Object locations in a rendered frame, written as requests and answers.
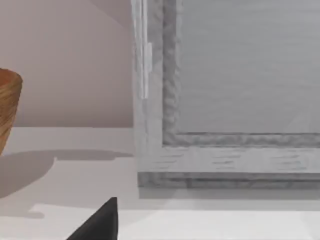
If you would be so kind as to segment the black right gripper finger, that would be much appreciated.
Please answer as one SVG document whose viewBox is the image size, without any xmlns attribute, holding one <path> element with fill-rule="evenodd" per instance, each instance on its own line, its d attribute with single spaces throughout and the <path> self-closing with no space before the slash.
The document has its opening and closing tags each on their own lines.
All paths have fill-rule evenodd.
<svg viewBox="0 0 320 240">
<path fill-rule="evenodd" d="M 118 201 L 111 197 L 66 240 L 118 240 Z"/>
</svg>

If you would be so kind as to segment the woven wooden basket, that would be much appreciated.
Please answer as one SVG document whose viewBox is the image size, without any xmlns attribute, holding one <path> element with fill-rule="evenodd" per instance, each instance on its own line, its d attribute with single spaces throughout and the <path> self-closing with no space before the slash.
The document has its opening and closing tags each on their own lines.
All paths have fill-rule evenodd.
<svg viewBox="0 0 320 240">
<path fill-rule="evenodd" d="M 22 84 L 23 79 L 18 73 L 0 68 L 0 155 L 15 121 Z"/>
</svg>

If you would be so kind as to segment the grey cabinet door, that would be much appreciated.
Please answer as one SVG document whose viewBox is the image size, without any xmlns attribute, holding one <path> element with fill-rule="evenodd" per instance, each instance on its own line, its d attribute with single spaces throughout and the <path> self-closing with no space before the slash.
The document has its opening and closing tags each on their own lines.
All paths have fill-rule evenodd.
<svg viewBox="0 0 320 240">
<path fill-rule="evenodd" d="M 163 0 L 163 143 L 320 148 L 320 0 Z"/>
</svg>

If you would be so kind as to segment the grey cabinet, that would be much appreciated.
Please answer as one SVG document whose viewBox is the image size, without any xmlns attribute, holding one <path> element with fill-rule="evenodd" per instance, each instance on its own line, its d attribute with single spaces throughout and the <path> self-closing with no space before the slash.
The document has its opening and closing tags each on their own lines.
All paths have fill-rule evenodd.
<svg viewBox="0 0 320 240">
<path fill-rule="evenodd" d="M 138 185 L 320 189 L 320 133 L 178 132 L 182 0 L 130 0 Z"/>
</svg>

